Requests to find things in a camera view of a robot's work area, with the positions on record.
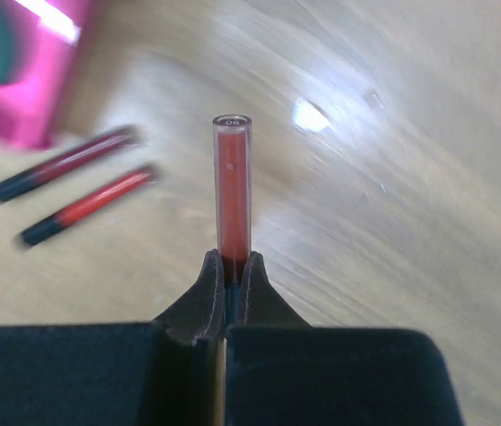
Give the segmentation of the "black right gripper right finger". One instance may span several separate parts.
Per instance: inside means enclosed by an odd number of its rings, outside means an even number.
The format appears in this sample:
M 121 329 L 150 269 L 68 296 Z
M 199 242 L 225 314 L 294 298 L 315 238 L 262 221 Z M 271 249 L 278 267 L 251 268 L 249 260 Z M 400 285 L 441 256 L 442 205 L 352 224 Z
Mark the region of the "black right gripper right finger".
M 226 332 L 229 425 L 459 425 L 444 357 L 409 328 L 313 327 L 247 259 Z

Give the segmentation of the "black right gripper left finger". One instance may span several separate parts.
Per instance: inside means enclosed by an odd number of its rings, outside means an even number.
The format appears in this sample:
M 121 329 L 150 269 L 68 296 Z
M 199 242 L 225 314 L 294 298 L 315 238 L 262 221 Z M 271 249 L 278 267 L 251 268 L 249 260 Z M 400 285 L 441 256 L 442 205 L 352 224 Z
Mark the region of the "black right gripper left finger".
M 0 425 L 211 425 L 223 263 L 145 322 L 0 327 Z

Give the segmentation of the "pink bottom drawer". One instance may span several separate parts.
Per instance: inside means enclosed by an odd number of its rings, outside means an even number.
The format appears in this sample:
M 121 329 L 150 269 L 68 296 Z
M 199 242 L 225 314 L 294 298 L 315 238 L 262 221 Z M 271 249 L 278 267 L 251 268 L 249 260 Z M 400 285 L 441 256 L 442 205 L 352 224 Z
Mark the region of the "pink bottom drawer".
M 11 27 L 15 65 L 0 85 L 0 140 L 42 149 L 67 87 L 93 1 L 0 1 Z

